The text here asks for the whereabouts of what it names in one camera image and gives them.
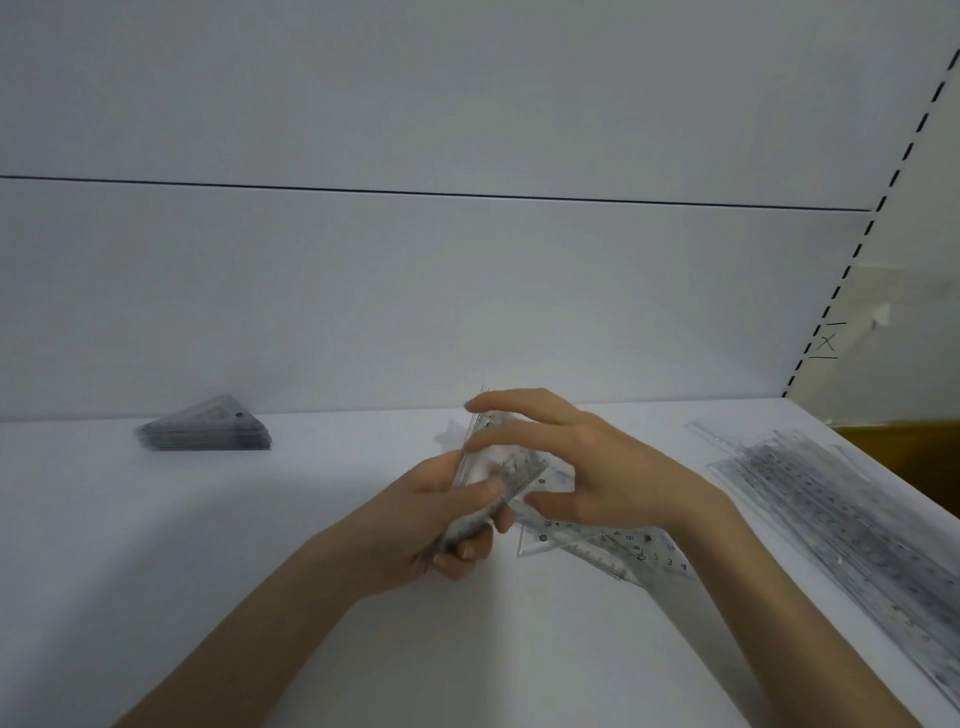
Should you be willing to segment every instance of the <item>stack of rulers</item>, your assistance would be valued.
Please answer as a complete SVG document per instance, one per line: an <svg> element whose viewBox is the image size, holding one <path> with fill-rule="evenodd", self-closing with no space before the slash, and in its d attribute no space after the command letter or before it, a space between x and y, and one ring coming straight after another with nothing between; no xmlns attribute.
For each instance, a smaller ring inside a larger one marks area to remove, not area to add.
<svg viewBox="0 0 960 728"><path fill-rule="evenodd" d="M267 427L230 395L221 395L138 427L147 449L270 449Z"/></svg>

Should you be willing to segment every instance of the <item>white wall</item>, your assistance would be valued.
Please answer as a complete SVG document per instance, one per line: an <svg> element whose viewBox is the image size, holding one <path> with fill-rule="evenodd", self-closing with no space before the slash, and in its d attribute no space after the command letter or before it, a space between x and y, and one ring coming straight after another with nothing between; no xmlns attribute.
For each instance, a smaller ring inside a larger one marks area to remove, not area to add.
<svg viewBox="0 0 960 728"><path fill-rule="evenodd" d="M958 74L955 66L926 109L924 130L842 281L831 313L848 321L830 342L839 358L807 359L791 390L822 419L960 418Z"/></svg>
<svg viewBox="0 0 960 728"><path fill-rule="evenodd" d="M778 395L958 36L952 0L5 3L0 418Z"/></svg>
<svg viewBox="0 0 960 728"><path fill-rule="evenodd" d="M0 182L6 417L778 394L863 213Z"/></svg>
<svg viewBox="0 0 960 728"><path fill-rule="evenodd" d="M955 0L6 0L0 174L870 208Z"/></svg>

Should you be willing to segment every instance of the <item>white tabletop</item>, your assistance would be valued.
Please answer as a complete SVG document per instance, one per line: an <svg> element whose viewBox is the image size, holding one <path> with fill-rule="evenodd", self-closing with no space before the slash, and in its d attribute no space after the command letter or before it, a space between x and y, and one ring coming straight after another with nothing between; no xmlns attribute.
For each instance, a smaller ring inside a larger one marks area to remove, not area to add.
<svg viewBox="0 0 960 728"><path fill-rule="evenodd" d="M684 425L705 415L757 435L798 428L839 441L786 400L591 409L704 474L721 453ZM274 436L269 452L147 452L133 420L0 425L0 725L109 724L305 538L440 452L437 436L468 417L438 409L262 420ZM960 534L960 522L901 485L931 522ZM897 647L747 516L914 715L955 725ZM499 538L464 584L431 575L358 606L272 725L769 721L699 585L678 582L658 604L563 552L516 559L516 539Z"/></svg>

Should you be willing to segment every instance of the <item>left hand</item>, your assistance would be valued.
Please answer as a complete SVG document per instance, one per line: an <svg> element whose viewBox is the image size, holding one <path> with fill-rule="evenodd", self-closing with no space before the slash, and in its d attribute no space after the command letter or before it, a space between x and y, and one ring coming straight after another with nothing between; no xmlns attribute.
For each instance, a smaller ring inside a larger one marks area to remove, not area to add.
<svg viewBox="0 0 960 728"><path fill-rule="evenodd" d="M489 505L503 494L496 478L451 491L462 457L460 450L424 460L395 480L342 521L314 537L316 546L336 560L357 599L402 586L430 566L417 557L454 520ZM493 516L493 525L506 533L516 516L507 506ZM434 569L455 581L468 576L476 562L493 547L487 523L455 553L437 554Z"/></svg>

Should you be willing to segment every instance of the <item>transparent ruler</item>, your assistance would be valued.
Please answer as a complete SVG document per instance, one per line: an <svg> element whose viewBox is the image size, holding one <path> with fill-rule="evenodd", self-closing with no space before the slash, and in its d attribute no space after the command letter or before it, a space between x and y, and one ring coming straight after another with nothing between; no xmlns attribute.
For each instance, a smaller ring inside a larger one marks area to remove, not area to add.
<svg viewBox="0 0 960 728"><path fill-rule="evenodd" d="M569 491L573 488L573 476L548 468L531 487ZM513 500L510 506L523 525L518 557L562 548L616 578L634 581L645 588L659 575L696 578L683 553L659 528L615 529L550 521L520 499ZM635 578L627 578L623 573L634 574Z"/></svg>
<svg viewBox="0 0 960 728"><path fill-rule="evenodd" d="M467 440L484 427L503 425L514 419L514 415L507 412L473 415L467 430ZM543 455L528 448L494 445L480 452L465 453L450 488L463 488L495 475L503 481L503 496L486 508L451 523L435 544L435 549L450 551L464 539L473 536L504 503L519 495L547 466L548 462Z"/></svg>
<svg viewBox="0 0 960 728"><path fill-rule="evenodd" d="M734 455L710 469L812 556L960 709L960 578L919 545L923 520L802 435L745 446L698 428Z"/></svg>

